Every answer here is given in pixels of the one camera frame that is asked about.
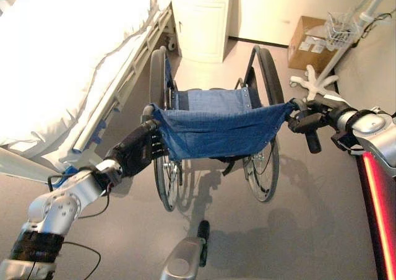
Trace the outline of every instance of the bedside cabinet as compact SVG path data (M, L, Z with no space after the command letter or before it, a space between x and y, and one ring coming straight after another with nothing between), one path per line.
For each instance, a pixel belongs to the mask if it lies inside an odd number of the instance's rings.
M193 61L221 63L232 0L172 0L179 54Z

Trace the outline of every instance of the red led light strip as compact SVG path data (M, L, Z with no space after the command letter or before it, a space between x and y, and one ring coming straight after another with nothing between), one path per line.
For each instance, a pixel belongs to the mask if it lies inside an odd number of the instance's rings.
M378 180L376 179L376 174L374 173L373 167L376 166L375 160L370 153L363 154L363 162L366 167L367 177L369 181L372 201L374 203L374 211L377 217L377 223L379 228L379 235L381 237L382 250L384 252L385 267L388 276L388 280L396 280L395 278L395 267L392 262L392 252L389 247L389 238L387 235L387 228L384 223L384 210L381 207L378 192Z

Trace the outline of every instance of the cable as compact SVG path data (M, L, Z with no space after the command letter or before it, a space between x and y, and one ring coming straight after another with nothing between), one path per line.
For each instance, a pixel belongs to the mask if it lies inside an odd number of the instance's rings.
M32 270L30 271L29 276L27 276L27 278L26 278L27 280L29 280L30 276L32 275L35 265L36 265L36 262L33 263Z
M366 38L369 35L370 31L372 31L376 27L375 23L377 21L385 20L388 17L392 18L392 14L395 11L396 11L396 9L394 9L392 12L385 12L385 13L379 14L377 17L375 17L374 20L364 28L363 33L361 34L360 38L354 44L352 44L351 47L356 48L359 45L360 40L362 38Z
M52 178L71 177L71 176L74 176L74 175L75 175L75 173L64 173L64 174L62 174L62 175L52 175L52 176L49 176L49 177L47 178L47 184L48 184L49 190L50 190L50 191L54 191L54 187L53 187L53 184L52 184L52 181L51 181Z
M108 208L108 206L110 204L110 191L111 191L110 188L111 188L111 185L110 184L107 185L107 189L106 189L107 202L106 202L105 208L103 210L101 210L99 213L96 213L96 214L80 216L79 219L92 218L92 217L96 217L96 216L99 216L100 214L104 213L107 210L107 208Z
M74 245L74 246L82 247L82 248L88 249L88 250L90 250L90 251L96 253L96 254L99 256L97 265L93 268L93 270L91 271L91 273L89 273L88 276L85 277L85 278L83 279L83 280L87 280L87 279L93 274L93 272L96 271L96 269L98 268L98 266L99 266L99 264L100 264L100 260L101 260L101 255L100 255L100 253L97 252L95 249L92 249L92 248L90 248L90 247L87 247L87 246L84 246L84 245L81 245L81 244L78 244L78 243L74 243L74 242L67 242L67 241L66 241L66 242L63 242L63 244L69 244L69 245Z
M253 162L253 169L254 169L254 171L255 171L258 175L262 175L262 174L265 172L265 170L267 169L267 166L268 166L268 164L269 164L269 162L270 162L271 155L272 155L272 151L273 151L273 148L274 148L274 147L275 147L275 144L271 144L270 155L268 156L267 163L265 164L265 167L264 167L264 169L261 171L261 173L257 172L256 165L254 164L254 160L252 160L252 162Z

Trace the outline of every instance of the blue wheelchair seat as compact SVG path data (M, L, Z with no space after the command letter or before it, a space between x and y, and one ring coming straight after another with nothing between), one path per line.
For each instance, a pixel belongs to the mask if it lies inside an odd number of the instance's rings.
M247 87L173 93L172 110L153 104L170 160L233 157L261 151L276 135L291 103L258 107Z

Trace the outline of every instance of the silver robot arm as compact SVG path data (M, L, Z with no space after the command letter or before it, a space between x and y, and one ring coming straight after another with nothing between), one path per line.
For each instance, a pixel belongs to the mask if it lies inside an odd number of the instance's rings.
M153 155L161 155L154 150L160 146L152 143L157 128L154 120L142 123L96 168L81 170L58 189L36 198L10 257L0 264L0 280L52 279L64 238L81 212L118 185L122 177L139 173Z
M310 134L311 152L321 150L316 129L330 125L336 130L332 140L338 148L354 152L353 147L360 145L360 150L371 152L384 170L396 177L396 117L379 108L358 111L333 95L316 95L306 104L297 99L291 102L299 113L289 117L288 127L295 133Z
M396 117L377 109L358 118L350 124L353 135L365 151L371 152L382 168L391 177L396 177ZM337 122L340 130L345 131L348 120L357 112L346 112Z
M57 190L36 198L10 258L0 264L0 279L52 279L55 258L72 223L85 207L106 193L110 184L118 184L121 175L121 166L108 159L95 173L83 170Z

